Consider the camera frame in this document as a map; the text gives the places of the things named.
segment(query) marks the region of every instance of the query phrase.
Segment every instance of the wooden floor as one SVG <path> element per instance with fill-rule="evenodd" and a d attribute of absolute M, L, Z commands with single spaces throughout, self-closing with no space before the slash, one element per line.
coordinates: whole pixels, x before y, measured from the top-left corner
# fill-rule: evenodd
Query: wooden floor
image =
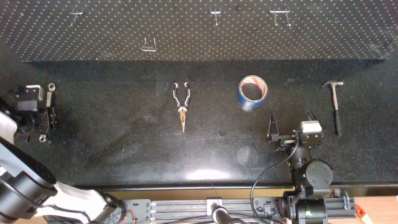
<path fill-rule="evenodd" d="M 361 206 L 370 216 L 374 224 L 398 223 L 398 196 L 391 197 L 356 197 L 356 204 Z M 17 224 L 45 224 L 42 217 L 31 220 L 18 220 Z M 329 220 L 330 224 L 361 224 L 358 217 L 355 219 Z"/>

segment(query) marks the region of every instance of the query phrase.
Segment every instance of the hammer head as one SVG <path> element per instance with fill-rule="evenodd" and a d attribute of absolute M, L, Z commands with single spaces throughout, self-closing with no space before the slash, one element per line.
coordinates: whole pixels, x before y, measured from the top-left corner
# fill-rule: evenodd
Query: hammer head
<path fill-rule="evenodd" d="M 343 85 L 344 82 L 338 82 L 337 80 L 330 80 L 328 82 L 326 82 L 325 84 L 323 84 L 322 87 L 324 87 L 325 85 L 330 85 L 332 87 L 337 86 L 337 85 Z"/>

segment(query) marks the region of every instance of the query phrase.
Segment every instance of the hammer handle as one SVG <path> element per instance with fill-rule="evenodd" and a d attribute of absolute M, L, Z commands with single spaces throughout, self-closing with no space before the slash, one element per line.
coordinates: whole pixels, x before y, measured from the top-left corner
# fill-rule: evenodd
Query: hammer handle
<path fill-rule="evenodd" d="M 339 136 L 340 134 L 342 134 L 342 130 L 341 130 L 340 116 L 338 115 L 338 110 L 335 110 L 335 126 L 336 126 L 336 135 Z"/>

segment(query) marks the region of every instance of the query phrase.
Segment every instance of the pegboard hook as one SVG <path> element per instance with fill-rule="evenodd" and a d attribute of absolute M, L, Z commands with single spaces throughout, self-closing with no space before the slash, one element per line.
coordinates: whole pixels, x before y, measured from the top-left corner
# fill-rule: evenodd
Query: pegboard hook
<path fill-rule="evenodd" d="M 155 52 L 157 49 L 156 49 L 156 40 L 155 40 L 155 37 L 154 37 L 154 44 L 155 44 L 155 47 L 148 47 L 148 46 L 146 46 L 147 45 L 147 38 L 145 37 L 144 38 L 144 45 L 141 47 L 141 50 L 142 51 L 149 51 L 149 52 Z"/>
<path fill-rule="evenodd" d="M 72 14 L 75 15 L 75 18 L 73 19 L 73 24 L 75 24 L 77 15 L 83 15 L 83 10 L 81 12 L 79 12 L 79 10 L 76 10 L 76 12 L 73 12 L 73 10 L 72 10 Z"/>
<path fill-rule="evenodd" d="M 278 23 L 276 22 L 276 14 L 277 14 L 277 13 L 285 13 L 287 25 L 288 25 L 288 26 L 291 26 L 291 24 L 290 24 L 290 22 L 289 22 L 289 17 L 288 17 L 288 15 L 287 15 L 287 13 L 290 12 L 290 10 L 285 9 L 284 11 L 276 11 L 275 9 L 274 9 L 274 10 L 269 9 L 269 12 L 270 12 L 270 13 L 273 13 L 273 15 L 274 15 L 274 20 L 275 20 L 275 25 L 276 25 L 276 26 L 278 25 Z"/>
<path fill-rule="evenodd" d="M 216 16 L 216 26 L 218 26 L 217 15 L 220 14 L 220 13 L 221 13 L 221 9 L 219 11 L 217 11 L 216 9 L 214 11 L 210 10 L 210 14 Z"/>

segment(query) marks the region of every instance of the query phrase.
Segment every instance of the speckled countertop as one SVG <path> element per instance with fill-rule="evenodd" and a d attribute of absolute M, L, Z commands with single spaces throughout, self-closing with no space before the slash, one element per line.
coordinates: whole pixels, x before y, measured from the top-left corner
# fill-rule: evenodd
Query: speckled countertop
<path fill-rule="evenodd" d="M 306 120 L 307 108 L 326 129 L 312 154 L 334 168 L 334 185 L 398 184 L 396 62 L 42 62 L 26 65 L 29 74 L 7 73 L 0 87 L 56 84 L 57 135 L 47 144 L 16 144 L 70 185 L 248 186 L 285 156 L 266 142 L 270 112 L 286 134 Z M 237 98 L 246 75 L 262 77 L 269 87 L 264 104 L 250 113 Z M 334 135 L 330 88 L 320 89 L 331 79 L 345 82 L 337 89 L 340 137 Z M 192 88 L 185 134 L 173 82 Z M 287 164 L 262 180 L 269 187 L 289 184 Z"/>

